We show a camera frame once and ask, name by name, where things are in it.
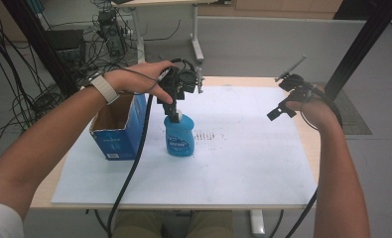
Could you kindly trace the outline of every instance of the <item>white wristband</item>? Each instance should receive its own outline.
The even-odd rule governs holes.
[[[119,97],[118,93],[102,75],[91,80],[90,83],[100,92],[100,94],[102,94],[108,105]]]

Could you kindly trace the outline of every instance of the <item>white paper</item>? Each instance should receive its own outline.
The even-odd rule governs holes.
[[[167,153],[162,105],[153,100],[140,164],[122,204],[176,207],[274,207],[306,204],[317,185],[292,119],[267,113],[284,99],[280,88],[205,87],[178,108],[195,121],[196,149]],[[86,128],[71,148],[53,203],[112,204],[132,161],[113,162]]]

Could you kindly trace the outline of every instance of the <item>black pole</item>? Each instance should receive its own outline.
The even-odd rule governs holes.
[[[77,92],[74,79],[44,35],[45,29],[27,0],[1,0],[65,97]]]
[[[326,85],[326,94],[332,100],[335,100],[392,20],[392,0],[379,2]]]

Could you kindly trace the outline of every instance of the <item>white shirt sleeve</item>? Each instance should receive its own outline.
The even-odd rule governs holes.
[[[0,204],[0,238],[23,238],[23,222],[11,207]]]

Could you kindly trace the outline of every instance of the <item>hand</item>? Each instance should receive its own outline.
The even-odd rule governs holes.
[[[337,118],[331,109],[318,97],[313,97],[307,103],[288,101],[286,106],[294,111],[302,111],[306,119],[318,130],[328,126],[338,126]]]
[[[174,64],[168,60],[164,60],[153,63],[141,62],[127,68],[140,72],[152,79],[157,79],[159,74],[170,66],[174,66]],[[173,102],[172,97],[157,85],[157,81],[151,80],[138,73],[116,69],[107,72],[104,76],[116,91],[148,92],[168,104]]]

